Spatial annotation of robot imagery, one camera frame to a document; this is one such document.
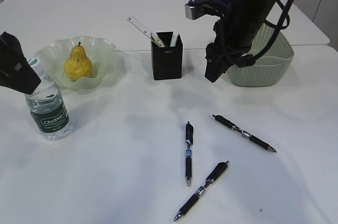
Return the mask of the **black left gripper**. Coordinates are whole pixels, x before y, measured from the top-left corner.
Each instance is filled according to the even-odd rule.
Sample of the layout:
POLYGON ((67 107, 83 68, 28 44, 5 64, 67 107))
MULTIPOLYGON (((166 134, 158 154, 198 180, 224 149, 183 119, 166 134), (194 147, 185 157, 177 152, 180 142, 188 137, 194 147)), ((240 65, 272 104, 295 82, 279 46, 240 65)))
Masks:
POLYGON ((1 86, 31 95, 41 79, 23 56, 19 40, 7 33, 1 34, 1 86))

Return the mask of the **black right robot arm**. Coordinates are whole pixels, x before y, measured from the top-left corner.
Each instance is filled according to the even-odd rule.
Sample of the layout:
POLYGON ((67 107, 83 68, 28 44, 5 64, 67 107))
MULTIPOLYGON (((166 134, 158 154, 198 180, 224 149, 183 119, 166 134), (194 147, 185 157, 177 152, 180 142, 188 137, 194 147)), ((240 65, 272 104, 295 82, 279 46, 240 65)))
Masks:
POLYGON ((270 40, 256 55, 248 51, 277 0, 232 0, 223 10, 206 9, 207 14, 216 15, 220 19, 214 26, 216 38, 206 48, 205 77, 210 82, 215 82, 232 65, 254 65, 273 45, 293 1, 287 1, 270 40))

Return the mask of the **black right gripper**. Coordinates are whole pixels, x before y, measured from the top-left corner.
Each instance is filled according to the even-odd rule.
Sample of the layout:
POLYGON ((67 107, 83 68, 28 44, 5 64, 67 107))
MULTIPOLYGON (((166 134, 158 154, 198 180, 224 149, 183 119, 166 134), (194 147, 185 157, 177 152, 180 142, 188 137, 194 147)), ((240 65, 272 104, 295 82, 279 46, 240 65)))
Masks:
POLYGON ((221 16, 214 24, 214 42, 206 48, 205 78, 216 82, 231 66, 249 67, 256 63, 251 49, 252 41, 261 27, 261 17, 231 19, 221 16))

